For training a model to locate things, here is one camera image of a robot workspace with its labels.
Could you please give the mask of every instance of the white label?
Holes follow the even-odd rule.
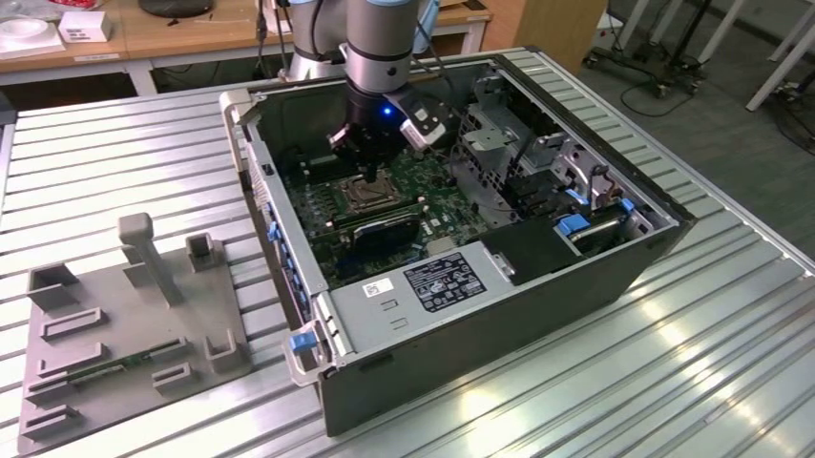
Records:
[[[387,293],[393,289],[393,283],[391,279],[381,279],[375,281],[373,283],[368,283],[361,287],[361,290],[365,292],[367,298],[373,298],[381,293]]]
[[[116,52],[112,54],[80,55],[73,58],[73,62],[93,62],[96,60],[111,60],[111,59],[119,59],[119,54]]]

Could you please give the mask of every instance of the black cover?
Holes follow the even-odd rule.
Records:
[[[139,0],[139,7],[160,17],[200,16],[215,8],[215,0]]]
[[[481,242],[493,255],[503,255],[515,274],[512,284],[519,285],[545,274],[576,264],[583,259],[560,239],[547,218],[531,219],[501,227],[481,236]]]

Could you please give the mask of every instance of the power supply label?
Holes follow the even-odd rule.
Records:
[[[405,277],[428,312],[437,312],[487,291],[461,253],[407,270]]]

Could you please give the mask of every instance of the metal slotted surface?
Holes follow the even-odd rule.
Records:
[[[204,229],[228,241],[257,369],[53,456],[815,451],[811,261],[541,55],[507,56],[700,218],[620,300],[327,438],[315,391],[293,386],[279,351],[283,311],[215,122],[217,92],[24,114],[0,218],[0,457],[15,456],[29,310],[20,272],[57,259],[79,272],[123,262],[111,220],[133,210],[155,215],[160,250]]]

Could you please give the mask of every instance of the floor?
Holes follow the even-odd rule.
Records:
[[[631,11],[635,0],[611,0],[611,9]],[[640,22],[651,25],[660,1],[653,1]],[[692,15],[693,6],[683,5],[664,44],[675,40]],[[691,41],[688,54],[696,56],[719,24],[707,15]],[[636,43],[631,42],[629,50]],[[659,142],[713,182],[771,228],[815,259],[815,156],[808,155],[779,133],[772,104],[752,114],[744,109],[752,93],[769,76],[773,63],[767,61],[773,45],[745,31],[733,29],[705,70],[709,79],[693,99],[672,114],[651,118],[633,113],[620,103],[620,93],[645,76],[601,63],[584,69],[579,79],[643,127]],[[812,70],[801,62],[791,79]],[[644,90],[627,96],[641,112],[660,113],[687,97],[672,94],[657,100]],[[815,127],[815,106],[801,109],[801,117]]]

